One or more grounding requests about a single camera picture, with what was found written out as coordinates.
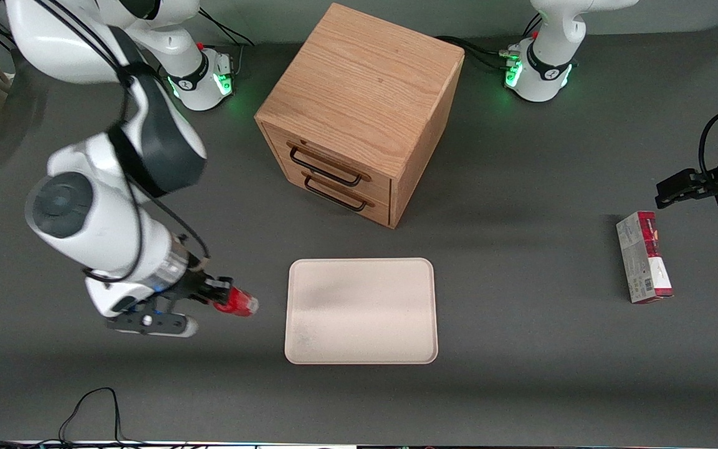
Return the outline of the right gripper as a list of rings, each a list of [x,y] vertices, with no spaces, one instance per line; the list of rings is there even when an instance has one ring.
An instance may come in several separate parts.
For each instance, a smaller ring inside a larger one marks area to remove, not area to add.
[[[92,303],[109,329],[148,336],[187,338],[198,330],[196,319],[175,311],[176,303],[193,299],[217,310],[229,306],[232,278],[212,278],[186,265],[160,265],[139,281],[105,282],[86,273],[85,285]]]

